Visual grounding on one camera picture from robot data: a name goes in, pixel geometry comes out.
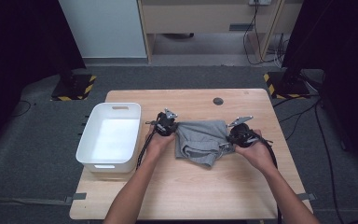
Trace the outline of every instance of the gray towel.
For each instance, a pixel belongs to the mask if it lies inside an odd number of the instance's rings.
[[[234,151],[226,140],[227,126],[223,120],[178,122],[175,157],[213,166],[214,161]]]

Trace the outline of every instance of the yellow and black hazard tape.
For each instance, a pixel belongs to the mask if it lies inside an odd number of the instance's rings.
[[[269,78],[269,74],[264,74],[264,80],[267,83],[269,94],[272,99],[307,99],[310,98],[308,94],[278,94]]]
[[[71,100],[85,100],[90,94],[90,91],[92,89],[92,85],[94,85],[96,76],[91,76],[89,78],[89,84],[87,88],[84,90],[84,93],[82,95],[78,96],[58,96],[58,97],[51,97],[52,101],[71,101]]]

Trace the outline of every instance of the person's right arm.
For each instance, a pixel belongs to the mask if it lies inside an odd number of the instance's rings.
[[[259,130],[255,130],[255,133],[261,136]],[[261,142],[255,142],[250,147],[235,146],[235,151],[245,157],[266,178],[285,223],[319,223],[275,167],[266,146]]]

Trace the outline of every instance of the person's left arm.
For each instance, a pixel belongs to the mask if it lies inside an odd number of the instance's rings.
[[[149,134],[151,134],[151,130],[153,130],[153,126],[150,127]],[[167,137],[158,133],[153,135],[142,164],[113,200],[103,221],[104,224],[136,222],[158,159],[174,137],[174,133]]]

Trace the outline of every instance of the table top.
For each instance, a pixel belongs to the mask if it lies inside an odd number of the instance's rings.
[[[222,105],[213,103],[216,97],[223,100]],[[139,150],[148,131],[149,125],[145,122],[156,119],[164,108],[178,114],[177,122],[222,119],[229,124],[237,117],[254,116],[246,123],[273,141],[272,148],[283,177],[295,193],[305,192],[265,90],[110,91],[105,101],[141,106]],[[87,193],[87,196],[85,200],[73,201],[70,217],[104,219],[111,202],[133,172],[92,173],[85,168],[76,193]],[[309,201],[304,203],[311,210]],[[208,168],[187,159],[176,159],[173,142],[158,162],[138,218],[268,219],[276,216],[276,202],[267,181],[243,156],[225,155]]]

